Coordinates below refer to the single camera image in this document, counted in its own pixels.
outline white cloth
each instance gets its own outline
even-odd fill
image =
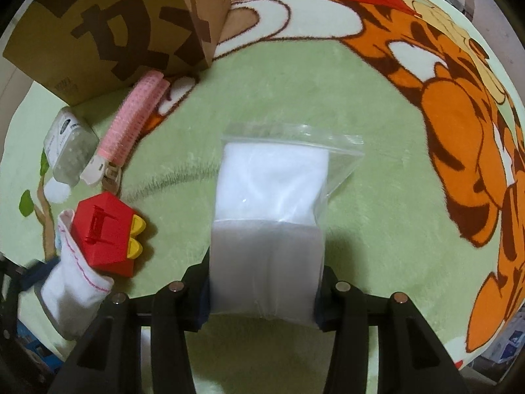
[[[314,146],[225,146],[210,250],[212,312],[313,324],[328,163],[328,150]]]
[[[37,292],[54,328],[68,340],[83,335],[114,284],[111,277],[97,274],[87,264],[69,232],[73,216],[73,210],[58,216],[60,262]]]

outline white label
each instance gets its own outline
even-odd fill
[[[59,112],[44,139],[44,151],[51,169],[57,164],[67,139],[78,128],[82,126],[72,113],[64,110]]]

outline brown cardboard box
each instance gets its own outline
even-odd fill
[[[230,0],[35,0],[4,57],[70,105],[209,67]]]

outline green blanket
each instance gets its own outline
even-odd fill
[[[116,278],[115,290],[151,294],[201,260],[221,133],[254,120],[363,136],[365,159],[329,202],[326,263],[367,293],[406,292],[458,366],[523,302],[523,104],[479,32],[445,0],[234,0],[213,66],[196,84],[177,84],[174,107],[151,118],[124,171],[121,198],[148,227],[136,275]],[[101,136],[126,93],[74,111]],[[82,182],[58,188],[41,160],[62,106],[34,84],[7,135],[0,246],[20,264],[52,247],[53,217],[99,192]],[[20,318],[67,355],[71,345],[33,293]],[[212,316],[188,335],[201,393],[320,392],[332,343],[310,328],[236,316]],[[373,330],[370,354],[374,392]]]

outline clear plastic bottle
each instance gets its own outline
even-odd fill
[[[97,135],[67,108],[62,108],[44,139],[44,151],[58,182],[75,186],[98,146]]]

